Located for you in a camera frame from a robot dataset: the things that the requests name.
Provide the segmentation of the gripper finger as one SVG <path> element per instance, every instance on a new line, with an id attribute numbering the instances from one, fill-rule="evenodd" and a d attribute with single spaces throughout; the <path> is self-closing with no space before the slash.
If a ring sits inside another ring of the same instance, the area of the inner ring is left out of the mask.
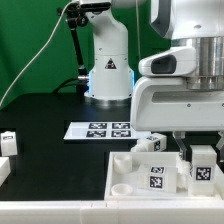
<path id="1" fill-rule="evenodd" d="M 218 132 L 218 134 L 220 135 L 220 139 L 219 139 L 216 147 L 220 151 L 220 157 L 224 157 L 224 131 L 220 131 L 220 132 Z"/>
<path id="2" fill-rule="evenodd" d="M 185 132 L 184 131 L 174 131 L 172 136 L 179 147 L 179 155 L 182 160 L 188 161 L 189 151 L 184 143 Z"/>

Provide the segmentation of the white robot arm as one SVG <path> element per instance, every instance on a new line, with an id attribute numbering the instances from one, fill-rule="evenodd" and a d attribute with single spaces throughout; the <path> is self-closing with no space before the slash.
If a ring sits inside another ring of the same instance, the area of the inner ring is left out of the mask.
<path id="1" fill-rule="evenodd" d="M 81 0 L 93 26 L 95 65 L 85 97 L 102 105 L 131 101 L 137 131 L 224 132 L 224 0 L 151 0 L 150 25 L 171 47 L 128 71 L 127 29 L 111 8 L 119 0 Z M 217 144 L 224 151 L 224 136 Z"/>

